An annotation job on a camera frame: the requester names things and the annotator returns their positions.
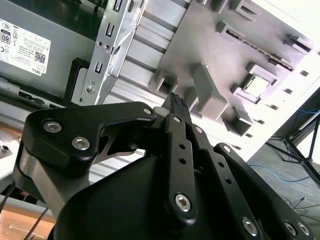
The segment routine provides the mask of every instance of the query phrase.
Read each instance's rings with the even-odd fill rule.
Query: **label sticker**
[[[47,73],[51,41],[0,19],[0,61],[41,76]]]

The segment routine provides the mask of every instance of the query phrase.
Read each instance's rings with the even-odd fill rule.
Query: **black stand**
[[[315,168],[312,166],[312,155],[314,152],[314,148],[315,148],[315,142],[316,142],[316,137],[317,137],[317,133],[318,133],[318,128],[319,128],[319,123],[320,123],[320,114],[312,121],[310,122],[309,125],[313,124],[315,122],[315,127],[314,127],[314,132],[313,132],[313,137],[312,137],[312,142],[311,142],[311,146],[310,146],[310,151],[309,151],[309,156],[305,157],[300,151],[299,149],[297,149],[297,147],[294,145],[293,143],[293,136],[290,135],[288,137],[283,137],[280,138],[278,140],[275,141],[282,141],[285,146],[287,147],[287,149],[289,150],[290,153],[288,153],[287,151],[284,151],[282,149],[280,149],[279,147],[266,142],[265,144],[277,151],[279,151],[280,153],[294,159],[297,161],[288,161],[288,160],[282,160],[284,162],[287,163],[291,163],[291,164],[300,164],[305,171],[310,175],[310,177],[312,178],[312,180],[317,184],[317,186],[320,188],[320,175],[319,173],[315,170]]]

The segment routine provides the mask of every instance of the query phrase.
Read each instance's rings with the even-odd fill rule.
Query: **qr code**
[[[41,54],[40,52],[35,52],[35,56],[34,56],[34,60],[41,63],[41,64],[45,64],[46,61],[46,55]]]

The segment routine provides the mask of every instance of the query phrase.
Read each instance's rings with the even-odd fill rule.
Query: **blue cable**
[[[315,108],[315,109],[312,109],[310,111],[305,111],[305,110],[298,109],[299,112],[302,112],[302,113],[305,113],[305,114],[318,114],[318,113],[320,113],[320,111],[314,111],[314,110],[319,110],[319,109]]]
[[[264,166],[259,166],[259,165],[249,165],[250,167],[254,167],[254,168],[259,168],[259,169],[264,169],[264,170],[267,170],[267,171],[269,171],[270,173],[272,173],[275,177],[276,177],[276,179],[278,179],[279,181],[281,181],[281,182],[283,182],[283,183],[290,183],[290,184],[292,184],[292,183],[298,183],[298,182],[301,182],[301,181],[303,181],[303,180],[306,180],[306,179],[309,179],[310,178],[310,176],[306,176],[306,177],[304,177],[304,178],[301,178],[301,179],[298,179],[298,180],[283,180],[283,179],[281,179],[280,177],[278,177],[273,171],[271,171],[269,168],[266,168],[266,167],[264,167]]]

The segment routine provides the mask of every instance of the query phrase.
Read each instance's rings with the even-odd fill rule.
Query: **silver metal bracket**
[[[109,77],[118,77],[139,20],[148,1],[110,0],[101,21],[90,66],[83,82],[76,82],[71,102],[80,105],[99,103],[113,84],[105,84]]]

